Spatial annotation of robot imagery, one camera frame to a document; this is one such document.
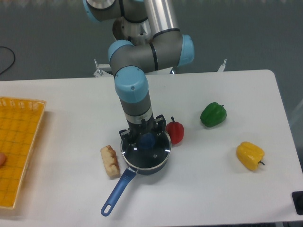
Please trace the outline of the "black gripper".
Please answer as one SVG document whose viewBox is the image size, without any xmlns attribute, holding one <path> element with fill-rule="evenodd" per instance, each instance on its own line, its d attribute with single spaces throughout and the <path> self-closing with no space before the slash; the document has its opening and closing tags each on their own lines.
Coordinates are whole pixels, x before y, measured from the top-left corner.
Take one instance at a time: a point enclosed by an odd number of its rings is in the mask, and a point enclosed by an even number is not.
<svg viewBox="0 0 303 227">
<path fill-rule="evenodd" d="M 166 120 L 162 114 L 155 119 L 141 119 L 139 123 L 130 121 L 127 123 L 129 128 L 119 131 L 122 154 L 135 151 L 135 142 L 155 142 L 156 137 L 161 136 L 166 131 Z"/>
</svg>

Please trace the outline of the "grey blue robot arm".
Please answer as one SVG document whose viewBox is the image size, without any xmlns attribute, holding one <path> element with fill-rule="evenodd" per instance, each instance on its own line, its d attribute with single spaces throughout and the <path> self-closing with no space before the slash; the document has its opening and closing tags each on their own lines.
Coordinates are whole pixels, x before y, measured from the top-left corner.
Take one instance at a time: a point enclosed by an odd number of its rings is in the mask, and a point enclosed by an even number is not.
<svg viewBox="0 0 303 227">
<path fill-rule="evenodd" d="M 189 64 L 195 56 L 190 36 L 180 32 L 170 0 L 86 0 L 86 12 L 95 21 L 114 19 L 115 42 L 108 49 L 108 61 L 115 90 L 129 125 L 121 139 L 165 131 L 156 123 L 151 107 L 146 74 Z"/>
</svg>

